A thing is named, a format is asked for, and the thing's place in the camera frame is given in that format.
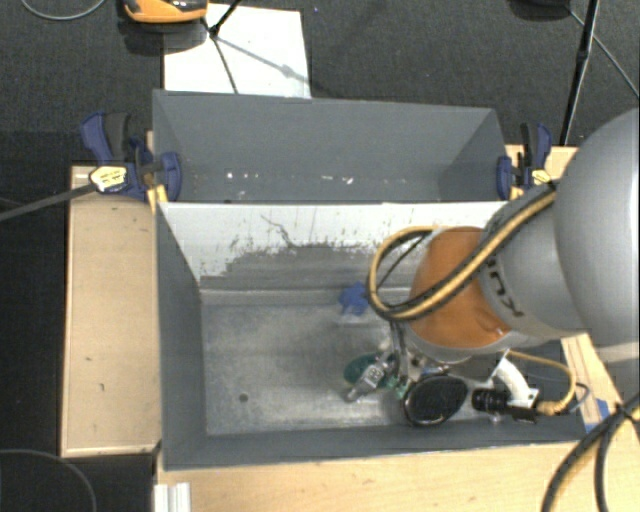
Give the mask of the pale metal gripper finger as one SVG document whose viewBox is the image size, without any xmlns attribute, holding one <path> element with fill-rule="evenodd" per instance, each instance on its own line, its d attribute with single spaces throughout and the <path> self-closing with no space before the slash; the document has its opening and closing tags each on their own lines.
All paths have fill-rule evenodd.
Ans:
<svg viewBox="0 0 640 512">
<path fill-rule="evenodd" d="M 346 393 L 347 402 L 356 402 L 360 398 L 374 392 L 382 382 L 386 372 L 377 365 L 369 365 L 363 373 L 356 379 L 356 382 Z"/>
</svg>

